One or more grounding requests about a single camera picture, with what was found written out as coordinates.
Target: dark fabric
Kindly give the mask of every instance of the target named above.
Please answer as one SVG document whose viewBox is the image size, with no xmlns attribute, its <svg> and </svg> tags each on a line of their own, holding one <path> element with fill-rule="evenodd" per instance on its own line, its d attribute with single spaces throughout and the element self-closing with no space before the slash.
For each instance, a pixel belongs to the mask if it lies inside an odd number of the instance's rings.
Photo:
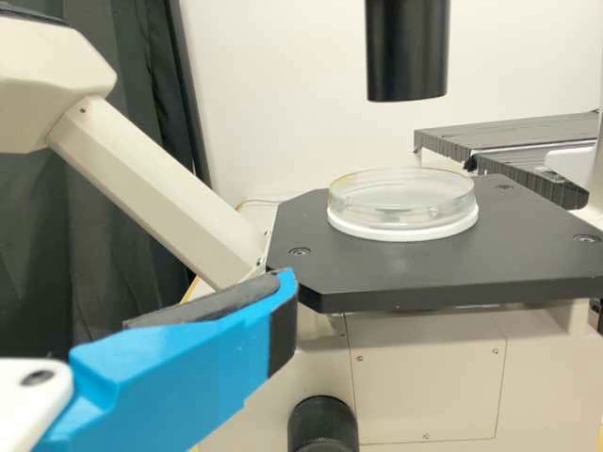
<svg viewBox="0 0 603 452">
<path fill-rule="evenodd" d="M 171 37 L 165 10 L 156 10 L 162 2 L 12 3 L 62 15 L 82 32 L 118 72 L 108 100 L 191 168 L 192 150 L 178 132 L 184 110 Z M 126 318 L 174 304 L 187 289 L 186 268 L 49 151 L 0 155 L 0 215 L 2 354 L 64 356 L 70 344 L 118 331 Z M 17 226 L 19 215 L 29 227 Z"/>
</svg>

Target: screw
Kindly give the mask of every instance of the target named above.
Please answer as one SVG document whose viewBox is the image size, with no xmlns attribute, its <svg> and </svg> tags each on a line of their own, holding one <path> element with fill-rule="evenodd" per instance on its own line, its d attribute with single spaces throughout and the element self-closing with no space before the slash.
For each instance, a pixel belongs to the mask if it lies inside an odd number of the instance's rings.
<svg viewBox="0 0 603 452">
<path fill-rule="evenodd" d="M 21 380 L 22 386 L 37 386 L 51 379 L 55 373 L 52 370 L 37 370 Z"/>
<path fill-rule="evenodd" d="M 598 243 L 601 241 L 601 237 L 590 234 L 576 234 L 574 235 L 574 240 L 583 243 Z"/>
<path fill-rule="evenodd" d="M 305 256 L 306 254 L 310 254 L 310 249 L 306 247 L 298 247 L 289 250 L 289 254 L 292 256 Z"/>
</svg>

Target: clear petri dish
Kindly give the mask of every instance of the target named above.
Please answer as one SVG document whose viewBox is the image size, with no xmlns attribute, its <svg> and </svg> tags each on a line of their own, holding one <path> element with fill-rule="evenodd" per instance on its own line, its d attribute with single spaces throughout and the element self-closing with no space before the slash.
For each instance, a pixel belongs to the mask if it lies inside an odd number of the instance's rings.
<svg viewBox="0 0 603 452">
<path fill-rule="evenodd" d="M 329 222 L 360 238 L 391 242 L 459 234 L 479 216 L 473 180 L 432 168 L 369 169 L 329 187 Z"/>
</svg>

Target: microscope arm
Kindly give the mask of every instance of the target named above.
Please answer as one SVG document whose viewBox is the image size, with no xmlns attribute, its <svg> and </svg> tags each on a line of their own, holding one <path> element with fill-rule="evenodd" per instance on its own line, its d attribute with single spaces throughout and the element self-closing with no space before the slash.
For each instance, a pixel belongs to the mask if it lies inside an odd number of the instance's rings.
<svg viewBox="0 0 603 452">
<path fill-rule="evenodd" d="M 103 98 L 75 104 L 46 142 L 214 288 L 262 268 L 262 233 Z"/>
</svg>

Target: microscope stage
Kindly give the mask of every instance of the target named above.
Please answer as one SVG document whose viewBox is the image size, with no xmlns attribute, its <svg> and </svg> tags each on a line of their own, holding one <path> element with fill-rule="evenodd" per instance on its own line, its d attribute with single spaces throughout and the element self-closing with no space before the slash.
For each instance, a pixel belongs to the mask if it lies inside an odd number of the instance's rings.
<svg viewBox="0 0 603 452">
<path fill-rule="evenodd" d="M 320 313 L 421 311 L 603 297 L 603 234 L 500 176 L 475 179 L 480 217 L 452 237 L 355 238 L 327 220 L 327 190 L 283 202 L 269 268 L 291 266 Z"/>
</svg>

